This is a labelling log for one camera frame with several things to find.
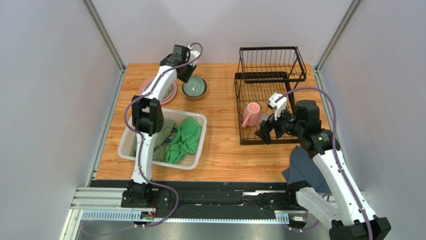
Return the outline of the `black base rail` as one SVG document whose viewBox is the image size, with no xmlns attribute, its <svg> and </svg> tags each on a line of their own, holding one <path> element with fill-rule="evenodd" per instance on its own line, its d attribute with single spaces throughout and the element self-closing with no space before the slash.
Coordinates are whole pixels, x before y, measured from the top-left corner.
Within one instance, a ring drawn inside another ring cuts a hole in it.
<svg viewBox="0 0 426 240">
<path fill-rule="evenodd" d="M 273 220 L 284 213 L 304 222 L 308 217 L 290 199 L 285 182 L 158 181 L 143 187 L 129 180 L 93 180 L 89 187 L 117 190 L 119 207 L 152 209 L 159 218 Z"/>
</svg>

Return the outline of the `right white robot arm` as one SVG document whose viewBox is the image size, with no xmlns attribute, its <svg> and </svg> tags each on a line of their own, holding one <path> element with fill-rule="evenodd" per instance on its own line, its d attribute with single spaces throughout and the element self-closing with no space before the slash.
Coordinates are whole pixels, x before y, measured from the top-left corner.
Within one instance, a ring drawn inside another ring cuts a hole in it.
<svg viewBox="0 0 426 240">
<path fill-rule="evenodd" d="M 314 100 L 300 100 L 294 113 L 287 110 L 287 99 L 270 100 L 274 110 L 260 123 L 255 134 L 266 144 L 271 143 L 270 132 L 277 138 L 288 134 L 297 137 L 322 173 L 335 205 L 321 197 L 306 180 L 287 187 L 290 204 L 304 208 L 328 228 L 331 240 L 383 240 L 392 229 L 386 217 L 378 217 L 346 168 L 344 157 L 333 139 L 332 131 L 322 128 L 320 109 Z"/>
</svg>

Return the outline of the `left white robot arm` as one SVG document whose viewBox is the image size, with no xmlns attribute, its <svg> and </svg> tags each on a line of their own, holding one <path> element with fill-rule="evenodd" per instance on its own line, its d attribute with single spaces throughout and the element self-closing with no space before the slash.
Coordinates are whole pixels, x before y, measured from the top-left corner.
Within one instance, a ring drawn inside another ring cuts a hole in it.
<svg viewBox="0 0 426 240">
<path fill-rule="evenodd" d="M 152 161 L 155 141 L 164 125 L 161 100 L 169 86 L 177 79 L 186 83 L 197 67 L 203 50 L 175 45 L 172 53 L 159 64 L 159 70 L 148 88 L 135 95 L 125 111 L 131 111 L 131 120 L 124 116 L 126 127 L 136 134 L 136 160 L 127 189 L 122 194 L 123 208 L 148 208 L 154 205 Z"/>
</svg>

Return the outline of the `olive green cloth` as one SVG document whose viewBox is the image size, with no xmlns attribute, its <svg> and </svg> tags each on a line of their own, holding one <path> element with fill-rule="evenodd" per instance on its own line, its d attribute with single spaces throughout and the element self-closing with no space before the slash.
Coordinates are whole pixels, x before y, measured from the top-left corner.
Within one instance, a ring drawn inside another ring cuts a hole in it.
<svg viewBox="0 0 426 240">
<path fill-rule="evenodd" d="M 172 119 L 165 118 L 161 131 L 155 140 L 153 161 L 165 162 L 166 150 L 178 133 L 178 125 Z"/>
</svg>

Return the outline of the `aluminium frame rail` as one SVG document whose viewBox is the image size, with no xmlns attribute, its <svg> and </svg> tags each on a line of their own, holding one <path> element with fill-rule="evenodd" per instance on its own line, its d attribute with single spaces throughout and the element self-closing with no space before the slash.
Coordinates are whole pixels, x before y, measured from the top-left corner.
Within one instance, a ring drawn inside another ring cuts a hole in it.
<svg viewBox="0 0 426 240">
<path fill-rule="evenodd" d="M 318 193 L 327 200 L 326 193 Z M 331 194 L 330 204 L 335 205 L 335 199 Z M 308 210 L 308 216 L 305 221 L 291 221 L 286 213 L 280 213 L 272 220 L 218 220 L 218 219 L 183 219 L 171 218 L 169 213 L 163 218 L 157 217 L 157 211 L 151 208 L 123 208 L 119 206 L 117 190 L 102 190 L 95 187 L 78 187 L 71 202 L 70 212 L 78 220 L 123 220 L 131 223 L 131 228 L 152 228 L 163 223 L 184 222 L 184 223 L 273 223 L 283 224 L 290 229 L 296 229 L 304 232 L 307 219 L 314 216 Z"/>
</svg>

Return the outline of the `white plastic basket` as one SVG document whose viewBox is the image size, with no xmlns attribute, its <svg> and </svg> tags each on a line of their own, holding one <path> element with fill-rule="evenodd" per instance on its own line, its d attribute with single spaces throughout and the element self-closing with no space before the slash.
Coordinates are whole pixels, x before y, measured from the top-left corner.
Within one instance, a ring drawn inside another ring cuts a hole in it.
<svg viewBox="0 0 426 240">
<path fill-rule="evenodd" d="M 174 120 L 174 122 L 178 125 L 180 125 L 187 118 L 193 118 L 201 126 L 200 138 L 198 141 L 196 152 L 194 154 L 188 153 L 185 156 L 185 158 L 180 160 L 178 163 L 174 164 L 174 163 L 160 162 L 160 161 L 154 160 L 152 164 L 168 167 L 168 168 L 182 169 L 182 170 L 194 169 L 197 166 L 199 162 L 199 158 L 202 154 L 204 140 L 205 140 L 206 131 L 207 131 L 207 118 L 200 113 L 187 112 L 187 111 L 168 109 L 168 108 L 164 108 L 162 110 L 162 113 L 165 119 Z M 134 142 L 136 141 L 136 139 L 137 139 L 136 133 L 126 127 L 122 134 L 119 147 L 117 150 L 117 153 L 120 158 L 131 160 L 131 161 L 136 160 L 135 156 L 131 156 L 131 153 L 133 152 L 133 150 L 135 150 Z"/>
</svg>

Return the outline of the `clear glass cup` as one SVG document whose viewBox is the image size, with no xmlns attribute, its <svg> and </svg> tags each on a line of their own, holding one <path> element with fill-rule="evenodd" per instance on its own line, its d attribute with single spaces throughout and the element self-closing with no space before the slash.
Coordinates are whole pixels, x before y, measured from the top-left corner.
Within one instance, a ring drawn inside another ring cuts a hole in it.
<svg viewBox="0 0 426 240">
<path fill-rule="evenodd" d="M 261 114 L 259 117 L 259 124 L 261 124 L 264 121 L 268 122 L 270 117 L 271 117 L 271 114 L 268 114 L 268 113 Z"/>
</svg>

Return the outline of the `bright green cloth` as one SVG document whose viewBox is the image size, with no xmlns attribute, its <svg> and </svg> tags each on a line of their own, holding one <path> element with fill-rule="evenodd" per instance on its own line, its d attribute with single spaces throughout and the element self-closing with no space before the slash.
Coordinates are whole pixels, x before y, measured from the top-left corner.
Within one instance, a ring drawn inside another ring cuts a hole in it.
<svg viewBox="0 0 426 240">
<path fill-rule="evenodd" d="M 201 136 L 201 125 L 192 117 L 187 117 L 177 126 L 177 133 L 166 147 L 165 162 L 177 164 L 187 154 L 195 154 Z"/>
</svg>

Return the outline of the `dark blue cloth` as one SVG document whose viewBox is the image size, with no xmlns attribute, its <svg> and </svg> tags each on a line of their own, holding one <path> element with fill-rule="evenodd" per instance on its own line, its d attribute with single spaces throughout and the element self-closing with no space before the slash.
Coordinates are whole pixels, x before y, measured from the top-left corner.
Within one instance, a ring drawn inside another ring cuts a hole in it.
<svg viewBox="0 0 426 240">
<path fill-rule="evenodd" d="M 288 184 L 306 181 L 317 193 L 332 194 L 319 168 L 299 145 L 292 150 L 289 167 L 281 174 Z"/>
</svg>

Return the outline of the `pink mug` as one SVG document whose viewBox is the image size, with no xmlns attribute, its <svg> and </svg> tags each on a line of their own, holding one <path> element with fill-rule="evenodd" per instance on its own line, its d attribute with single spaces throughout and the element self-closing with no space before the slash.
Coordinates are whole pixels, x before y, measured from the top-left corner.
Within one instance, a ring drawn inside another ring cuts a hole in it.
<svg viewBox="0 0 426 240">
<path fill-rule="evenodd" d="M 256 102 L 250 102 L 242 113 L 243 128 L 254 127 L 259 123 L 261 116 L 261 106 Z"/>
</svg>

